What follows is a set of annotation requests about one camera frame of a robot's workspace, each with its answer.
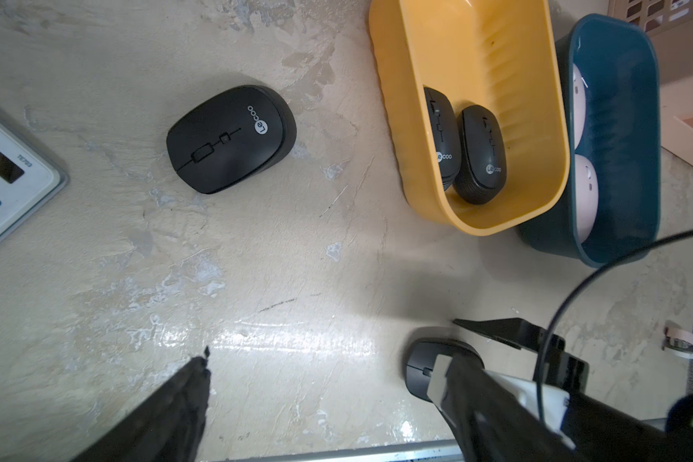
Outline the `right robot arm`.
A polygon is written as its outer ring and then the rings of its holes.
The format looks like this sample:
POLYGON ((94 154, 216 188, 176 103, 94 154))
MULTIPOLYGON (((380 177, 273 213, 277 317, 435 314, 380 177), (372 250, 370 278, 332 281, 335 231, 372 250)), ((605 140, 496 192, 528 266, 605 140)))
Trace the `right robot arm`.
POLYGON ((465 460, 693 461, 693 395, 657 429, 587 396, 588 364, 550 329, 522 319, 457 325, 537 355, 530 380, 489 372, 475 352, 435 372, 434 403, 465 460))

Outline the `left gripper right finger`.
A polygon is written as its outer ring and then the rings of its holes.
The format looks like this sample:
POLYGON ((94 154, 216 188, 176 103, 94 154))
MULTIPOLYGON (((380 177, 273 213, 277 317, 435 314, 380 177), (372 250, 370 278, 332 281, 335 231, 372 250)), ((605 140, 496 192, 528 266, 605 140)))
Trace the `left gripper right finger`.
POLYGON ((562 430, 570 394, 545 385, 539 420, 534 382, 484 371, 475 358, 438 355, 427 396, 466 461, 583 461, 562 430))

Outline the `pink mouse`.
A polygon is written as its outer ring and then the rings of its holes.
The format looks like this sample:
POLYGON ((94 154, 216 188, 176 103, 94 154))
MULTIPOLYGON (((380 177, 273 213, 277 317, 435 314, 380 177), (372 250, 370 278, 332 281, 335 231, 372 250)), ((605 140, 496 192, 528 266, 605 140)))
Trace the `pink mouse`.
POLYGON ((575 155, 575 202, 577 236, 585 242, 594 227, 599 208, 599 181, 592 163, 575 155))
POLYGON ((587 84, 577 65, 573 65, 573 117, 574 148, 578 148, 583 138, 587 111, 587 84))

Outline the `yellow plastic storage box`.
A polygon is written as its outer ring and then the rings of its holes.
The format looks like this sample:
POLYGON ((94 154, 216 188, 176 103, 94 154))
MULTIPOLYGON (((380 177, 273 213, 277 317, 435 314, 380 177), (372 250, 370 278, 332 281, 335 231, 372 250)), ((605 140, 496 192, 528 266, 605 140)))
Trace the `yellow plastic storage box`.
POLYGON ((421 217, 484 237, 558 202, 571 149, 546 2, 375 1, 368 23, 403 192, 421 217), (443 187, 425 88, 496 117, 508 174, 489 203, 443 187))

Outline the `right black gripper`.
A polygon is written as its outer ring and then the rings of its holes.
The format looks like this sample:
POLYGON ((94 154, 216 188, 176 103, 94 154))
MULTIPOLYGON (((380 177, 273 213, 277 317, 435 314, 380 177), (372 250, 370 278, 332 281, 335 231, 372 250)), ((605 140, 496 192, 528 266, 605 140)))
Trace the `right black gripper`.
MULTIPOLYGON (((455 319, 455 325, 487 339, 502 343, 516 350, 539 352, 547 334, 546 329, 521 318, 508 318, 490 321, 469 321, 455 319)), ((552 348, 547 355, 544 369, 544 383, 566 392, 584 393, 589 376, 587 362, 552 348)))

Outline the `teal plastic storage box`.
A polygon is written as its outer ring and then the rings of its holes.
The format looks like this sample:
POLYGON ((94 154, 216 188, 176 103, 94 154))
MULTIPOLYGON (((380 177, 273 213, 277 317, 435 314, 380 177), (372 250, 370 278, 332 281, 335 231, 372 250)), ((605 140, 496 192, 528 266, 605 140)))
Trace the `teal plastic storage box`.
POLYGON ((532 248, 599 268, 656 240, 660 228, 660 72, 647 35, 605 15, 587 15, 556 42, 570 137, 570 175, 558 203, 519 227, 532 248), (574 148, 573 65, 587 84, 583 138, 574 148), (599 208, 589 238, 576 227, 575 155, 599 181, 599 208))

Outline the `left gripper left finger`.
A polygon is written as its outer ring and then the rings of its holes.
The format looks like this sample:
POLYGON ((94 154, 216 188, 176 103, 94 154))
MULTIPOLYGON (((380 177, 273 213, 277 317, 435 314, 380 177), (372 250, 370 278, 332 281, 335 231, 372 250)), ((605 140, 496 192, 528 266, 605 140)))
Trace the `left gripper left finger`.
POLYGON ((194 461, 206 427, 210 350, 190 359, 76 461, 194 461))

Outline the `black mouse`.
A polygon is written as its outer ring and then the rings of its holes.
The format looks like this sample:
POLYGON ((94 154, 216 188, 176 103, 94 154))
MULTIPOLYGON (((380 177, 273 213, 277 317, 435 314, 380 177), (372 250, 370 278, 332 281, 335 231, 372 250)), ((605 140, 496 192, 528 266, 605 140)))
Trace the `black mouse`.
POLYGON ((454 184, 461 167, 462 147, 454 108, 450 100, 429 87, 423 88, 429 111, 430 128, 444 190, 454 184))
POLYGON ((424 402, 429 402, 429 382, 438 355, 468 356, 481 369, 484 362, 469 344, 450 338, 423 338, 414 341, 404 356, 404 381, 408 392, 424 402))
POLYGON ((466 202, 482 205, 506 185, 507 162, 497 118, 480 105, 465 108, 458 119, 461 165, 454 188, 466 202))
POLYGON ((280 94, 244 85, 181 117, 167 133, 167 154, 188 186, 215 194, 282 161, 297 134, 294 113, 280 94))

